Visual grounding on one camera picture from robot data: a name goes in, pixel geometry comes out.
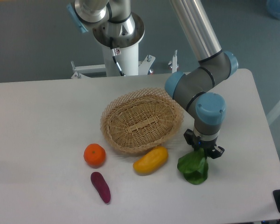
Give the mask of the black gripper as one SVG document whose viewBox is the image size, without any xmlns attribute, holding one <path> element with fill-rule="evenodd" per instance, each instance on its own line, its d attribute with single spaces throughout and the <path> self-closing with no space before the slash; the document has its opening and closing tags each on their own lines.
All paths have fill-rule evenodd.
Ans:
<svg viewBox="0 0 280 224">
<path fill-rule="evenodd" d="M 190 129 L 187 129 L 183 134 L 187 144 L 190 145 L 194 150 L 198 150 L 200 148 L 204 149 L 205 159 L 217 159 L 225 152 L 223 147 L 216 145 L 216 139 L 204 141 L 201 140 L 200 136 L 193 135 L 194 132 Z"/>
</svg>

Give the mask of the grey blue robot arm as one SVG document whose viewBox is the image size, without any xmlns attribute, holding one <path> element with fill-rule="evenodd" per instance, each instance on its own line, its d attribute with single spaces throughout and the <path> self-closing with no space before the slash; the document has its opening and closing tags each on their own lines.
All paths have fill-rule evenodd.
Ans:
<svg viewBox="0 0 280 224">
<path fill-rule="evenodd" d="M 199 0 L 173 0 L 171 5 L 199 62 L 189 74 L 174 71 L 165 90 L 189 115 L 194 128 L 184 133 L 194 150 L 203 149 L 205 157 L 222 156 L 216 144 L 225 118 L 224 99 L 211 92 L 238 68 L 236 57 L 222 51 L 207 14 Z M 140 74 L 138 45 L 145 27 L 131 11 L 128 0 L 74 0 L 67 10 L 80 32 L 92 32 L 104 50 L 106 74 L 135 76 Z"/>
</svg>

